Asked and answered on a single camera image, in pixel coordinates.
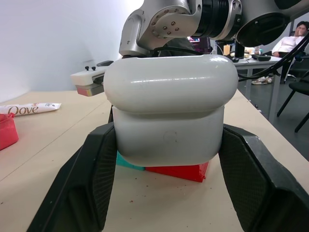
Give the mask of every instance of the teal block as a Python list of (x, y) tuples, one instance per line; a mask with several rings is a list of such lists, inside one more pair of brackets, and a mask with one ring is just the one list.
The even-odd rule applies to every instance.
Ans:
[(128, 162), (120, 155), (119, 152), (117, 152), (116, 164), (117, 164), (117, 165), (120, 165), (120, 166), (127, 167), (127, 168), (133, 168), (133, 169), (136, 169), (136, 170), (140, 170), (140, 171), (144, 171), (144, 170), (145, 170), (144, 167), (139, 167), (139, 166), (135, 166), (135, 165), (132, 165), (132, 164), (128, 163)]

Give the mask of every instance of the table surface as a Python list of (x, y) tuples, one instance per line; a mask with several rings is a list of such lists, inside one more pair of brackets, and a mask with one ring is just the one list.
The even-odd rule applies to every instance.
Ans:
[(234, 63), (237, 69), (248, 69), (248, 68), (268, 68), (270, 65), (277, 63), (281, 58), (271, 57), (269, 61), (258, 61), (253, 58), (251, 59), (240, 59), (238, 63)]
[[(0, 151), (0, 231), (26, 231), (61, 166), (87, 134), (107, 123), (105, 94), (31, 92), (7, 103), (59, 102), (58, 111), (15, 118), (20, 140)], [(225, 106), (226, 124), (258, 135), (273, 156), (309, 192), (309, 163), (237, 91)], [(116, 167), (104, 232), (241, 232), (219, 158), (203, 183)]]

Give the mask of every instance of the white wall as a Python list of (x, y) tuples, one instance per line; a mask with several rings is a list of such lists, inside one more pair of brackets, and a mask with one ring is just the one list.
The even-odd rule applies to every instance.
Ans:
[(71, 90), (70, 74), (119, 58), (128, 15), (143, 0), (0, 0), (0, 102)]

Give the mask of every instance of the black cable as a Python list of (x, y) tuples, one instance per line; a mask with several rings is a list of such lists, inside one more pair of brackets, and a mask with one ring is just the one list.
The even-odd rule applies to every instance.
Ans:
[(180, 47), (157, 47), (154, 50), (150, 51), (151, 57), (158, 57), (159, 51), (174, 51), (174, 52), (186, 52), (189, 54), (201, 56), (204, 55), (204, 53), (197, 52), (194, 50), (186, 49), (186, 48), (180, 48)]
[(280, 68), (284, 64), (288, 63), (290, 60), (292, 60), (294, 58), (294, 56), (299, 51), (301, 51), (303, 48), (305, 48), (307, 46), (308, 42), (309, 42), (309, 34), (307, 34), (302, 39), (302, 41), (289, 54), (287, 54), (284, 58), (282, 58), (280, 61), (278, 61), (276, 64), (270, 66), (269, 68), (267, 68), (267, 69), (265, 69), (261, 72), (258, 72), (253, 76), (244, 76), (244, 75), (238, 74), (238, 76), (241, 78), (241, 79), (239, 79), (239, 82), (245, 81), (245, 80), (258, 79), (258, 78), (266, 76), (270, 73), (276, 72), (278, 68)]
[[(277, 69), (280, 68), (281, 66), (283, 66), (284, 64), (288, 63), (290, 60), (292, 60), (299, 51), (301, 51), (303, 48), (305, 48), (307, 46), (308, 43), (309, 43), (309, 33), (302, 39), (302, 41), (291, 52), (289, 52), (285, 57), (283, 57), (276, 64), (270, 66), (269, 68), (267, 68), (267, 69), (265, 69), (261, 72), (256, 73), (255, 75), (252, 75), (252, 76), (244, 76), (244, 75), (238, 74), (238, 77), (240, 77), (238, 82), (242, 82), (242, 81), (246, 81), (246, 80), (255, 80), (255, 79), (258, 79), (260, 77), (266, 76), (270, 73), (278, 74)], [(151, 50), (149, 52), (150, 57), (158, 57), (159, 51), (186, 52), (186, 53), (197, 55), (197, 56), (204, 55), (204, 53), (197, 52), (197, 51), (190, 50), (190, 49), (186, 49), (186, 48), (158, 47), (158, 48), (155, 48), (154, 50)]]
[(309, 71), (305, 72), (305, 74), (300, 79), (303, 79), (303, 78), (307, 77), (308, 75), (309, 75)]

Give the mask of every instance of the gray floor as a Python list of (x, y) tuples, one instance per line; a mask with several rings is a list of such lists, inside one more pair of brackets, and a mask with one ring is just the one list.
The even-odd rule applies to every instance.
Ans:
[[(277, 104), (279, 111), (286, 98), (291, 93), (288, 81), (285, 85), (280, 85), (280, 92)], [(245, 93), (246, 82), (240, 82), (238, 89), (242, 94)], [(263, 86), (251, 87), (251, 102), (256, 104), (262, 114), (267, 117), (268, 104), (271, 94), (272, 84)], [(295, 127), (309, 112), (309, 96), (295, 93), (280, 117), (275, 118), (274, 127), (309, 161), (309, 121), (299, 130), (294, 133)]]

